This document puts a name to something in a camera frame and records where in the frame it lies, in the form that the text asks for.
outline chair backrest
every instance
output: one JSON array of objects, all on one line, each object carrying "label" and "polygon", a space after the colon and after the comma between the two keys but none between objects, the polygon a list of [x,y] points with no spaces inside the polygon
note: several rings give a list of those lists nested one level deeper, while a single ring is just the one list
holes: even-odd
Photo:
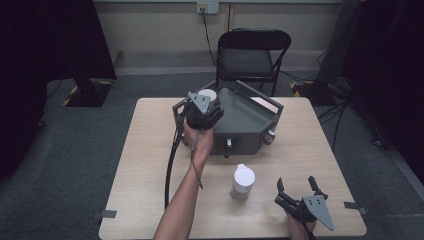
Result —
[{"label": "chair backrest", "polygon": [[224,33],[218,41],[221,48],[252,50],[287,50],[291,44],[290,35],[277,29],[237,28]]}]

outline electrical outlet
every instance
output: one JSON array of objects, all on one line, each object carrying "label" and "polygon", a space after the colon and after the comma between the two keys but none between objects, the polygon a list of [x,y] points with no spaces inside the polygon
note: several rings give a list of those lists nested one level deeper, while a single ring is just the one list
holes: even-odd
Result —
[{"label": "electrical outlet", "polygon": [[208,3],[207,2],[197,2],[197,13],[208,13]]},{"label": "electrical outlet", "polygon": [[219,2],[208,2],[208,12],[209,14],[218,14],[219,12]]}]

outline black curtain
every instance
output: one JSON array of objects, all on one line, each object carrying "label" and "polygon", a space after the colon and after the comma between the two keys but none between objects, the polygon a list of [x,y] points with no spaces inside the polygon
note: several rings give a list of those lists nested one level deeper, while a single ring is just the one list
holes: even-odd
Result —
[{"label": "black curtain", "polygon": [[423,9],[421,0],[366,1],[343,75],[424,183]]},{"label": "black curtain", "polygon": [[322,60],[316,80],[327,84],[337,82],[355,31],[362,3],[361,0],[342,1],[327,52]]},{"label": "black curtain", "polygon": [[30,145],[49,81],[116,79],[93,1],[0,1],[0,177]]}]

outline wooden table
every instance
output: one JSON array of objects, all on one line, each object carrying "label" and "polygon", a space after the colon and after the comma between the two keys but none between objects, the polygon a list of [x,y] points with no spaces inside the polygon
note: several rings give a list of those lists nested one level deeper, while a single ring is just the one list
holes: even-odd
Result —
[{"label": "wooden table", "polygon": [[[353,202],[346,181],[331,152],[309,101],[305,98],[274,98],[284,105],[276,139],[253,156],[210,156],[202,176],[190,238],[287,237],[287,218],[274,203],[277,180],[294,199],[312,195],[307,178],[314,176],[329,195],[327,205],[334,231],[318,223],[315,236],[362,236],[365,224]],[[178,98],[143,98],[137,103],[106,210],[115,218],[104,218],[102,239],[152,239],[164,211],[166,168],[175,131],[172,106]],[[176,191],[190,164],[190,149],[177,150],[170,187]],[[236,165],[244,163],[256,174],[245,202],[231,198]]]}]

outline hand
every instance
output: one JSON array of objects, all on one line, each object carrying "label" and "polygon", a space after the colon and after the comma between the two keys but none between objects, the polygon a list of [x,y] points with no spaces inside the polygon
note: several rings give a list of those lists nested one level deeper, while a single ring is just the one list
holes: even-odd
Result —
[{"label": "hand", "polygon": [[187,122],[184,121],[184,138],[187,140],[189,147],[193,146],[197,136],[196,149],[194,151],[194,160],[200,161],[204,165],[213,146],[213,130],[198,131],[190,128]]},{"label": "hand", "polygon": [[[294,218],[290,213],[287,214],[287,225],[289,227],[289,235],[291,240],[307,240],[308,236],[306,234],[303,223]],[[313,232],[317,221],[307,222],[306,227],[310,232]]]}]

